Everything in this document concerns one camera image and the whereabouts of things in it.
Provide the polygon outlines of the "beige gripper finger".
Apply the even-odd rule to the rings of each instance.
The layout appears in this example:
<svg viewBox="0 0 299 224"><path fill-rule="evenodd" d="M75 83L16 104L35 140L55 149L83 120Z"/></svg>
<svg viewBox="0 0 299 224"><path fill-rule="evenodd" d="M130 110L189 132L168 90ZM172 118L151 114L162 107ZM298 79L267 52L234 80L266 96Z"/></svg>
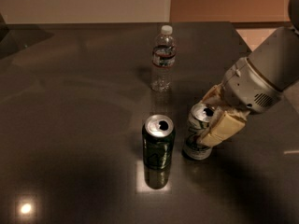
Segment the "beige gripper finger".
<svg viewBox="0 0 299 224"><path fill-rule="evenodd" d="M225 105L225 101L222 97L221 84L214 85L201 99L201 104L211 105L214 107Z"/></svg>
<svg viewBox="0 0 299 224"><path fill-rule="evenodd" d="M197 138L199 145L214 147L242 130L249 111L242 111L230 106L218 106L209 126Z"/></svg>

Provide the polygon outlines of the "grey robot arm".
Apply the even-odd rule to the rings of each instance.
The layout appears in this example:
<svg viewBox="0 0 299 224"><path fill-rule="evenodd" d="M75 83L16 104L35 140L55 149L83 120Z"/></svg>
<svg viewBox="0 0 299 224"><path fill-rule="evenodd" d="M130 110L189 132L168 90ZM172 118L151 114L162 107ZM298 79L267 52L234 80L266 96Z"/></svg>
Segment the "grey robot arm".
<svg viewBox="0 0 299 224"><path fill-rule="evenodd" d="M261 114L280 101L299 79L299 0L289 0L292 25L280 27L249 56L240 58L201 102L214 109L196 143L214 147L244 128L247 116Z"/></svg>

